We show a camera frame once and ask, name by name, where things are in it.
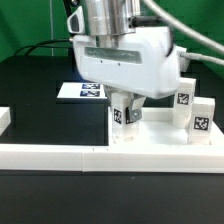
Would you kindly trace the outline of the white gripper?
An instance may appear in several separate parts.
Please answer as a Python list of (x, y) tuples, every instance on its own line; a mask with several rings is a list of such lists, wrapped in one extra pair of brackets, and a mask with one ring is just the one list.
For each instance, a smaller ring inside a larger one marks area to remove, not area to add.
[(159, 19), (146, 19), (140, 26), (141, 20), (103, 6), (80, 6), (67, 19), (82, 78), (135, 93), (128, 107), (131, 122), (142, 118), (144, 96), (172, 95), (180, 82), (172, 28)]

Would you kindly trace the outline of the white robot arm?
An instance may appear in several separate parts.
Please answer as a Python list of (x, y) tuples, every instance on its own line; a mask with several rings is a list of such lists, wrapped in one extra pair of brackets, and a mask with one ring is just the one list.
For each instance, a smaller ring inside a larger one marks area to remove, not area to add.
[(142, 16), (139, 0), (83, 0), (67, 26), (80, 75), (127, 91), (130, 122), (141, 118), (147, 97), (176, 92), (180, 65), (172, 28), (160, 17)]

